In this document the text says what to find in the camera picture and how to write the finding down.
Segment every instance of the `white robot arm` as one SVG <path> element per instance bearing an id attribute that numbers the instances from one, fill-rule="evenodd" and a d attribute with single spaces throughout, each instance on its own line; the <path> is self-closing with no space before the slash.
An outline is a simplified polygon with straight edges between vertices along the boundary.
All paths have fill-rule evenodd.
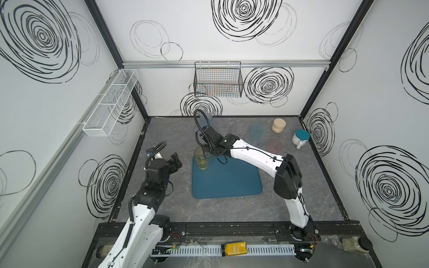
<path id="1" fill-rule="evenodd" d="M 304 205 L 302 174 L 295 158 L 289 154 L 284 157 L 265 152 L 232 134 L 223 137 L 210 125 L 201 128 L 196 119 L 197 112 L 204 113 L 197 109 L 194 117 L 201 132 L 200 137 L 206 144 L 198 141 L 198 132 L 196 139 L 203 146 L 206 157 L 225 155 L 237 158 L 270 174 L 275 179 L 274 191 L 286 202 L 292 237 L 303 240 L 309 236 L 309 230 L 314 229 L 314 226 Z M 147 151 L 146 178 L 128 204 L 130 218 L 99 268 L 140 268 L 156 244 L 168 239 L 169 218 L 156 215 L 156 211 L 165 197 L 169 175 L 182 167 L 182 163 L 176 153 L 168 161 L 161 157 L 159 152 L 165 145 L 165 142 L 161 142 Z"/>
<path id="2" fill-rule="evenodd" d="M 267 172 L 273 178 L 276 177 L 277 170 L 283 162 L 283 156 L 265 152 L 246 143 L 242 139 L 234 142 L 233 149 L 230 150 L 230 153 L 231 157 L 246 161 Z M 302 198 L 302 187 L 298 188 L 297 185 L 294 185 L 294 187 L 297 192 L 296 198 L 284 199 L 284 201 L 289 211 L 290 222 L 297 227 L 305 228 L 309 215 Z"/>

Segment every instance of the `blue rubber mat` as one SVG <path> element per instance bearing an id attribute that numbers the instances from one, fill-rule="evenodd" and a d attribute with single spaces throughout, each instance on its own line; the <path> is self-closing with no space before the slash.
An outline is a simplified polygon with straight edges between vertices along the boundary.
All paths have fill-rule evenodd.
<path id="1" fill-rule="evenodd" d="M 195 198 L 257 195 L 262 192 L 258 168 L 239 159 L 229 158 L 222 165 L 212 157 L 208 167 L 192 164 L 192 195 Z"/>

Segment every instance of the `yellow glass cup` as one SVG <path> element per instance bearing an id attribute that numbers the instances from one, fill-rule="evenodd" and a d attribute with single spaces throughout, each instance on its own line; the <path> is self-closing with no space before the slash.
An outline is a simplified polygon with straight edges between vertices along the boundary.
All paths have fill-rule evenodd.
<path id="1" fill-rule="evenodd" d="M 195 160 L 199 169 L 206 169 L 208 167 L 208 158 L 205 157 L 201 146 L 198 146 L 195 149 L 193 155 L 195 156 Z"/>

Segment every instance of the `floor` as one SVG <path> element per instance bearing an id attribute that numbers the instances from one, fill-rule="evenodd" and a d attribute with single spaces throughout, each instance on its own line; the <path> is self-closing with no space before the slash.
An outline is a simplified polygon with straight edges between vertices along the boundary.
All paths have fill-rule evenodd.
<path id="1" fill-rule="evenodd" d="M 274 119 L 275 117 L 215 117 L 211 126 L 215 129 L 227 128 L 228 133 L 237 134 L 239 131 L 236 127 L 237 121 L 244 123 L 247 125 L 247 133 L 244 135 L 246 141 L 250 136 L 253 123 L 264 124 L 266 128 L 261 140 L 253 145 L 262 147 L 278 139 L 283 144 L 279 154 L 292 154 L 296 158 L 303 175 L 302 189 L 305 205 L 313 220 L 343 220 L 311 146 L 305 144 L 300 149 L 296 149 L 291 142 L 294 132 L 302 128 L 298 118 L 284 117 L 286 128 L 280 134 L 271 131 Z M 169 158 L 171 154 L 177 152 L 183 167 L 170 176 L 174 184 L 174 192 L 164 199 L 157 214 L 169 216 L 172 222 L 289 220 L 284 200 L 273 190 L 274 178 L 261 170 L 259 171 L 263 186 L 261 194 L 212 199 L 194 198 L 191 187 L 193 151 L 198 146 L 195 141 L 196 129 L 193 118 L 152 118 L 116 219 L 117 222 L 126 222 L 128 219 L 126 201 L 139 190 L 144 180 L 146 149 L 161 141 L 167 142 L 167 146 L 161 151 L 163 157 Z"/>

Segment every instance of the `yellow label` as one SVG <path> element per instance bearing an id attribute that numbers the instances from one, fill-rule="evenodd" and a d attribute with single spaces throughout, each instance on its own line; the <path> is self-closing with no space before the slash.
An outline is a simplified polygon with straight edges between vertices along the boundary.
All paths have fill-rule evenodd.
<path id="1" fill-rule="evenodd" d="M 247 254 L 246 242 L 231 243 L 225 245 L 225 255 L 234 256 Z"/>

